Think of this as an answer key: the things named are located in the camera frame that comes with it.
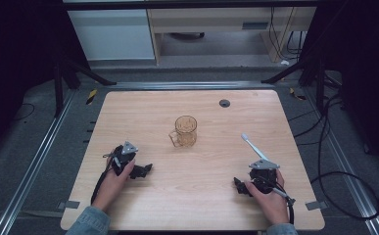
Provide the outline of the white cabinet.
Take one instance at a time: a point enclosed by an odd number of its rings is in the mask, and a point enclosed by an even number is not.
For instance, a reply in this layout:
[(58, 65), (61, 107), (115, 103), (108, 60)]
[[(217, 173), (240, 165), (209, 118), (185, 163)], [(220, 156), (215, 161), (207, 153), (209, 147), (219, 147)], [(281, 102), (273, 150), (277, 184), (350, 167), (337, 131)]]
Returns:
[(153, 60), (145, 10), (69, 11), (88, 61)]

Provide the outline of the black tripod stand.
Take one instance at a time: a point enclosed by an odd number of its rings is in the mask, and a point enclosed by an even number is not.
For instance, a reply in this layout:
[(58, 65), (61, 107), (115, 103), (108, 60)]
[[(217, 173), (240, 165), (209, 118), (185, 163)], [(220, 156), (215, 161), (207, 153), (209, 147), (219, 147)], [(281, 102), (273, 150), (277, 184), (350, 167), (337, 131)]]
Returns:
[(299, 84), (301, 86), (309, 86), (313, 81), (316, 82), (315, 104), (317, 109), (322, 114), (324, 114), (324, 88), (326, 75), (325, 61), (326, 56), (323, 52), (309, 52), (307, 55), (302, 56), (299, 59), (299, 61), (291, 67), (287, 68), (286, 70), (283, 70), (282, 72), (276, 74), (275, 76), (269, 79), (263, 80), (262, 83), (274, 84), (295, 71), (301, 71), (302, 74), (299, 79)]
[(54, 87), (55, 87), (55, 100), (56, 100), (56, 111), (55, 117), (57, 118), (63, 111), (64, 108), (64, 92), (63, 92), (63, 81), (66, 82), (69, 89), (76, 89), (79, 87), (80, 82), (76, 76), (76, 72), (90, 77), (91, 79), (97, 81), (98, 83), (111, 86), (116, 85), (115, 82), (109, 81), (97, 73), (93, 72), (91, 69), (87, 69), (81, 64), (69, 59), (63, 53), (56, 50), (52, 53), (52, 58), (55, 62), (53, 68), (54, 74)]

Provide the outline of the person's right hand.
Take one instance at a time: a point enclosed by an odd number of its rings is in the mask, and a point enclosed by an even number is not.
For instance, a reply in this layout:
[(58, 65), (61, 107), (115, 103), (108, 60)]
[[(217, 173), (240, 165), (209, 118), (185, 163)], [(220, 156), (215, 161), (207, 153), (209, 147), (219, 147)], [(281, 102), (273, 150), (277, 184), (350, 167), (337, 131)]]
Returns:
[(284, 197), (275, 192), (264, 194), (249, 181), (246, 181), (245, 185), (271, 225), (289, 222), (287, 202)]

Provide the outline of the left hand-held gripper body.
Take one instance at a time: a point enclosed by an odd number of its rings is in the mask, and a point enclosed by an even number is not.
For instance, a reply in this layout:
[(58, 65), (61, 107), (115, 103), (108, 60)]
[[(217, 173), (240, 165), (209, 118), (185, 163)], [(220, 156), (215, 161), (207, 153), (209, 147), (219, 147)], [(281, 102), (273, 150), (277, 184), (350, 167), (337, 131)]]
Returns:
[(116, 175), (120, 175), (124, 168), (134, 159), (138, 148), (128, 141), (120, 145), (112, 152), (112, 168)]

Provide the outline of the metal floor rail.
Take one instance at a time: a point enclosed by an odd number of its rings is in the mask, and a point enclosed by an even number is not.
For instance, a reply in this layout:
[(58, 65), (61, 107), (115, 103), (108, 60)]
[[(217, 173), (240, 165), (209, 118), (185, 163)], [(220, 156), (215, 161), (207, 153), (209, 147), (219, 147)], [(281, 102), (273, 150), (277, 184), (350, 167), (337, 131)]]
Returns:
[(44, 138), (42, 139), (38, 150), (36, 151), (28, 169), (26, 170), (22, 181), (20, 182), (10, 203), (1, 213), (0, 216), (0, 235), (8, 235), (14, 222), (16, 221), (22, 206), (28, 196), (30, 189), (42, 168), (44, 161), (53, 145), (53, 142), (59, 133), (68, 111), (70, 110), (72, 99), (77, 91), (69, 90), (67, 97), (63, 99), (63, 107), (61, 112), (53, 118)]
[[(366, 225), (370, 235), (379, 235), (379, 198), (373, 192), (373, 189), (370, 187), (370, 185), (355, 174), (355, 171), (348, 161), (347, 156), (345, 155), (342, 147), (339, 145), (338, 139), (336, 138), (334, 132), (331, 130), (328, 112), (331, 102), (335, 101), (336, 98), (332, 97), (330, 99), (324, 100), (325, 113), (322, 114), (316, 107), (315, 93), (306, 88), (305, 94), (307, 95), (309, 103), (313, 107), (317, 118), (321, 122), (321, 132), (317, 141), (317, 176), (315, 177), (314, 182), (317, 182), (319, 184), (324, 197), (332, 207), (336, 208), (338, 211), (349, 218), (362, 221)], [(338, 170), (329, 172), (322, 171), (322, 144), (326, 144), (328, 146), (329, 150), (332, 153), (334, 163), (339, 168)], [(345, 210), (329, 199), (329, 196), (325, 192), (323, 180), (333, 175), (343, 178), (345, 185), (347, 186), (347, 189), (349, 190), (351, 197), (355, 203), (357, 213), (351, 213), (350, 211)]]

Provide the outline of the grey tape piece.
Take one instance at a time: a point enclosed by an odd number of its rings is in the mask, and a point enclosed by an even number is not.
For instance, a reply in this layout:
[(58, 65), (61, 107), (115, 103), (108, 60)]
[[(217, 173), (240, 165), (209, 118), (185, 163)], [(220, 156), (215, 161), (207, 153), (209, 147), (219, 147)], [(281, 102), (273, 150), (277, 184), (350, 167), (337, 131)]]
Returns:
[(314, 201), (306, 203), (306, 207), (309, 211), (324, 210), (328, 208), (328, 204), (325, 201)]
[(77, 201), (64, 201), (60, 202), (57, 206), (59, 210), (63, 209), (77, 209), (79, 207), (80, 202)]

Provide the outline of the person's left hand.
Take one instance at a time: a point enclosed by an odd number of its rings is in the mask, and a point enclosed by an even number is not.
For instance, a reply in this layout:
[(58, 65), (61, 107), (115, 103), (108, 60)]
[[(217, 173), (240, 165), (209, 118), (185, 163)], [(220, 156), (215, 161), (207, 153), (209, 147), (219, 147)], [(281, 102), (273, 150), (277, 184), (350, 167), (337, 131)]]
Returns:
[(109, 171), (103, 180), (95, 200), (91, 204), (92, 207), (102, 212), (107, 212), (124, 187), (129, 174), (133, 171), (135, 160), (127, 164), (120, 175), (116, 175), (113, 171)]

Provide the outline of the yellow black tape strip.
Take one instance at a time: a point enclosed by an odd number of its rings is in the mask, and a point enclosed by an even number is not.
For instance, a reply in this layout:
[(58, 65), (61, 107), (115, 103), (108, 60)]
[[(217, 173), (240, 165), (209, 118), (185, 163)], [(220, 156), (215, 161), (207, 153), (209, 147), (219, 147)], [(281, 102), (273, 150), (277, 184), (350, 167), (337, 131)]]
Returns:
[(94, 100), (96, 94), (97, 94), (97, 89), (92, 89), (92, 90), (90, 91), (89, 95), (88, 95), (88, 98), (87, 98), (85, 104), (86, 104), (86, 105), (90, 105), (90, 104), (92, 104), (92, 102), (93, 102), (93, 100)]
[(307, 99), (307, 97), (304, 96), (304, 95), (298, 95), (298, 94), (296, 93), (296, 91), (295, 91), (294, 88), (289, 88), (289, 93), (290, 93), (290, 95), (291, 95), (292, 97), (294, 97), (294, 98), (296, 98), (296, 99), (298, 99), (298, 100), (300, 100), (300, 101), (305, 101), (305, 100)]

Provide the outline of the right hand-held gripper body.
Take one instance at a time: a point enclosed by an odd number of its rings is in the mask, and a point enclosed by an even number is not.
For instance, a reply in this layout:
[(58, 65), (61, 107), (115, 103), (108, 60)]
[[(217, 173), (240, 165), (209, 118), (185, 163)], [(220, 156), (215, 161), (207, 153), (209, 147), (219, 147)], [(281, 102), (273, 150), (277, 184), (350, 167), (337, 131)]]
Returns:
[(267, 160), (259, 160), (250, 164), (250, 168), (250, 177), (253, 184), (262, 193), (269, 194), (276, 186), (276, 170), (279, 168), (279, 165)]

